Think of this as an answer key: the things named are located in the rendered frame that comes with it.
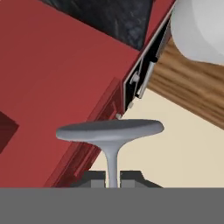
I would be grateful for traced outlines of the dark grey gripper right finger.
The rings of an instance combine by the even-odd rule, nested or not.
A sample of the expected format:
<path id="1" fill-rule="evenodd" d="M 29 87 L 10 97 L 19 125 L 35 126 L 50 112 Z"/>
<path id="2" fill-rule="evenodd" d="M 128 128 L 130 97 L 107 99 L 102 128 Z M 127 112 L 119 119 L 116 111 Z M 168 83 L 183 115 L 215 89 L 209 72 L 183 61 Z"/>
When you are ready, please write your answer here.
<path id="1" fill-rule="evenodd" d="M 120 187 L 121 188 L 160 188 L 148 179 L 145 179 L 141 171 L 120 171 Z"/>

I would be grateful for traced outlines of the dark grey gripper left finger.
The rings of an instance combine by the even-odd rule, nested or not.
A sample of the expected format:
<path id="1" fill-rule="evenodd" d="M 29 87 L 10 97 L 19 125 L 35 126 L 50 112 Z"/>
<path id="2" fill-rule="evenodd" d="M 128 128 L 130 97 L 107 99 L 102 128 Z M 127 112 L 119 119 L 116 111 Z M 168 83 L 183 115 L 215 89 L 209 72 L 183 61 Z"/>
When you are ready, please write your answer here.
<path id="1" fill-rule="evenodd" d="M 74 181 L 71 187 L 81 188 L 105 188 L 106 172 L 105 171 L 85 171 L 82 177 Z"/>

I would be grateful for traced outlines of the red panelled cabinet door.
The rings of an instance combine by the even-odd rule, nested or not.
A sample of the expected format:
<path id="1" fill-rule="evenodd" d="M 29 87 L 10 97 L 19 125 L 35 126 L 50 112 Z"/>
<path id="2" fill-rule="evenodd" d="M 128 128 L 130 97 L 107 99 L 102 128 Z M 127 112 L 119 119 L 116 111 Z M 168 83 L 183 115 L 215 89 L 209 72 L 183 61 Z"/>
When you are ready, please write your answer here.
<path id="1" fill-rule="evenodd" d="M 114 78 L 88 117 L 88 121 L 111 120 L 123 112 L 122 84 Z M 66 187 L 88 171 L 101 150 L 87 143 L 71 143 L 45 187 Z"/>

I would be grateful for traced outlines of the red kitchen cabinet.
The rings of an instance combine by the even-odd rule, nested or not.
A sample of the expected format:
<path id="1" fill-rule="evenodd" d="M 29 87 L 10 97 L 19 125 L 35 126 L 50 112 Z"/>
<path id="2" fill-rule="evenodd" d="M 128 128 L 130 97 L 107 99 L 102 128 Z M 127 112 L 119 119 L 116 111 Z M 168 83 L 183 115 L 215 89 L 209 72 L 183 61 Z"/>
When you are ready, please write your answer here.
<path id="1" fill-rule="evenodd" d="M 44 5 L 0 0 L 0 187 L 45 187 L 81 123 L 140 53 Z"/>

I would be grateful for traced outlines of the black appliance front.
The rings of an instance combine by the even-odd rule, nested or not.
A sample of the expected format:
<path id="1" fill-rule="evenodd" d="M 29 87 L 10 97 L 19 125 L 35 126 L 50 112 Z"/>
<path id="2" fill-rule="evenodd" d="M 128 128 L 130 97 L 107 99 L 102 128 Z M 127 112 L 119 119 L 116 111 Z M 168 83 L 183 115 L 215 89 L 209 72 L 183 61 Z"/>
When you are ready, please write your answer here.
<path id="1" fill-rule="evenodd" d="M 140 73 L 144 59 L 152 59 L 154 57 L 159 59 L 165 44 L 171 36 L 170 19 L 167 18 L 157 29 L 157 32 L 150 40 L 148 45 L 142 51 L 142 54 L 131 68 L 126 80 L 123 83 L 123 109 L 125 113 L 130 103 L 136 97 L 137 84 L 140 81 Z"/>

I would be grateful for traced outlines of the white round object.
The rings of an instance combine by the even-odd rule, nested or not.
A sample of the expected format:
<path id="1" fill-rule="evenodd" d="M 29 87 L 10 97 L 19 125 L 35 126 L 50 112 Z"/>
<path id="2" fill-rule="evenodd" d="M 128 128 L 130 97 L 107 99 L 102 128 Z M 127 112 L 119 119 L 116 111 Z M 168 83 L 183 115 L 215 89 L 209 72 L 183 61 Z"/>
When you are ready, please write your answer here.
<path id="1" fill-rule="evenodd" d="M 224 0 L 177 0 L 171 35 L 189 60 L 224 66 Z"/>

